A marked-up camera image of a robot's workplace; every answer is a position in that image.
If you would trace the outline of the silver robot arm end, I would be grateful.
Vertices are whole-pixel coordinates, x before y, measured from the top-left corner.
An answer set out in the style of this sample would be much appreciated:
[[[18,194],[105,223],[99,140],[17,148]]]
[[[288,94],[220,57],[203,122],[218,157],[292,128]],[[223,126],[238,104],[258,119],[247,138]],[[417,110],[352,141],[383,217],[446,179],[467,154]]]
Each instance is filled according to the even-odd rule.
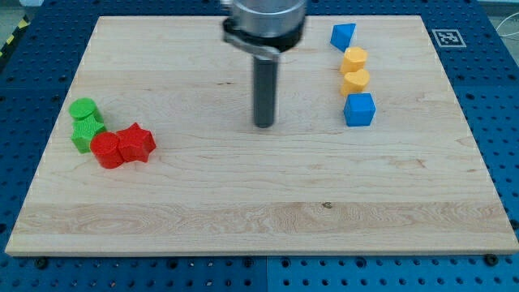
[[[302,38],[306,0],[221,0],[229,12],[223,41],[253,57],[277,62]]]

